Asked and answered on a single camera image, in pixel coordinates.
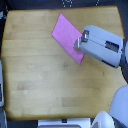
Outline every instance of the wooden tabletop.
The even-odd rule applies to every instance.
[[[51,36],[60,12],[81,32],[96,25],[124,37],[114,6],[10,11],[1,55],[8,119],[95,117],[126,84],[120,68],[88,55],[79,65],[65,52]]]

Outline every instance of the wood grain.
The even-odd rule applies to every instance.
[[[88,55],[78,65],[63,50],[51,36],[60,12],[81,32],[92,24],[124,37],[116,7],[10,11],[1,55],[8,119],[95,117],[126,84],[120,68]]]

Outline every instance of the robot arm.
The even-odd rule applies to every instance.
[[[2,64],[0,61],[0,128],[7,128],[6,114],[2,109],[4,105]]]
[[[121,37],[102,28],[88,25],[73,47],[111,67],[121,66],[123,76],[128,83],[128,56],[126,56],[128,43]]]

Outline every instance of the pink cloth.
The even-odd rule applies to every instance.
[[[60,13],[58,21],[52,32],[52,36],[65,49],[65,51],[78,63],[81,64],[84,53],[73,48],[75,41],[82,34]]]

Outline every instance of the pink towel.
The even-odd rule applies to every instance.
[[[78,63],[81,64],[84,53],[73,48],[75,41],[82,34],[60,13],[58,21],[52,32],[52,36],[65,49],[65,51]]]

